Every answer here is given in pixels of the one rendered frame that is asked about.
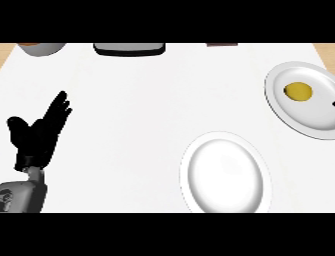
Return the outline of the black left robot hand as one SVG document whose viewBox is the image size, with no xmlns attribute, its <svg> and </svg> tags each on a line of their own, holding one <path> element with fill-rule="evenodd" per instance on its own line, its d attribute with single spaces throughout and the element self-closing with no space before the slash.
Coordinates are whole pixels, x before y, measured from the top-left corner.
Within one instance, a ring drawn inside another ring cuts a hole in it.
<svg viewBox="0 0 335 256">
<path fill-rule="evenodd" d="M 56 95 L 45 116 L 28 125 L 21 117 L 8 119 L 11 142 L 18 149 L 14 169 L 24 172 L 30 167 L 43 169 L 51 162 L 67 118 L 71 114 L 67 92 Z"/>
</svg>

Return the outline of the white plate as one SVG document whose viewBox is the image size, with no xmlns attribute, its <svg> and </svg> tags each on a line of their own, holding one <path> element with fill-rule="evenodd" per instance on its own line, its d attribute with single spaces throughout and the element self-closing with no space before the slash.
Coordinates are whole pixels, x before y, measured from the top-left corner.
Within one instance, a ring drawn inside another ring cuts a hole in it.
<svg viewBox="0 0 335 256">
<path fill-rule="evenodd" d="M 266 213 L 272 181 L 251 143 L 231 132 L 209 132 L 180 162 L 180 191 L 192 213 Z"/>
<path fill-rule="evenodd" d="M 303 83 L 312 96 L 297 101 L 285 87 Z M 303 135 L 335 140 L 335 76 L 315 64 L 291 61 L 276 65 L 265 78 L 266 101 L 281 121 Z"/>
</svg>

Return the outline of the yellow lemon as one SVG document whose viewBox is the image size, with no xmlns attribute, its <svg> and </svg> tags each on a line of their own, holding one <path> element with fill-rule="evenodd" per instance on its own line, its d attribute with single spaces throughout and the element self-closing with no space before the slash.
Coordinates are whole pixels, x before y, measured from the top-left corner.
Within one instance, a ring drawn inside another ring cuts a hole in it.
<svg viewBox="0 0 335 256">
<path fill-rule="evenodd" d="M 307 101 L 313 95 L 312 87 L 303 82 L 293 82 L 284 87 L 287 97 L 299 102 Z"/>
</svg>

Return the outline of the grey bowl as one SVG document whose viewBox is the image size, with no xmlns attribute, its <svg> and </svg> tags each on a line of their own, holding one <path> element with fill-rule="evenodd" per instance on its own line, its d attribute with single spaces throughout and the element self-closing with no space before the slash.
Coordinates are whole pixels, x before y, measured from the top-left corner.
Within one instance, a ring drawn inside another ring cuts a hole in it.
<svg viewBox="0 0 335 256">
<path fill-rule="evenodd" d="M 55 54 L 65 46 L 64 43 L 18 44 L 24 52 L 34 57 Z"/>
</svg>

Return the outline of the grey and black appliance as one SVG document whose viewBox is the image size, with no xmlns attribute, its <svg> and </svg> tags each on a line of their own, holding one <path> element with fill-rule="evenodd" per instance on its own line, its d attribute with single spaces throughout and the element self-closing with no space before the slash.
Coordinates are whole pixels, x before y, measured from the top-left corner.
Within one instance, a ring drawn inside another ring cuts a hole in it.
<svg viewBox="0 0 335 256">
<path fill-rule="evenodd" d="M 93 49 L 99 55 L 120 57 L 155 56 L 164 53 L 164 43 L 95 43 Z"/>
</svg>

